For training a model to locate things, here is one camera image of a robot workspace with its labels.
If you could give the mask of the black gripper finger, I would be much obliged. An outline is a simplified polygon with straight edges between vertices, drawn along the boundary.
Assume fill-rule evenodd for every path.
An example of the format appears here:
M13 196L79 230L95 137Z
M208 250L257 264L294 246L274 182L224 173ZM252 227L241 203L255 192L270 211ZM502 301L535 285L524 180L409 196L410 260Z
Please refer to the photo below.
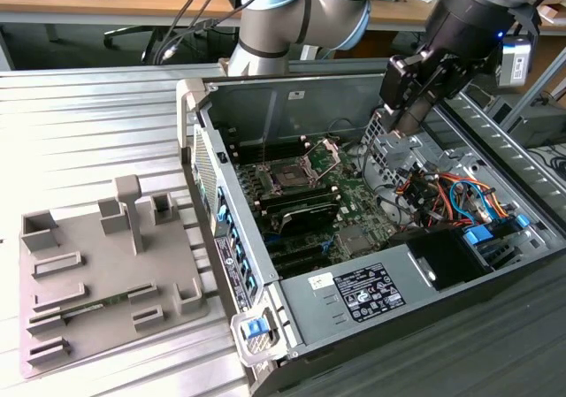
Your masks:
M430 56L419 67L417 96L434 105L454 97L470 80L470 75L471 64L455 55Z

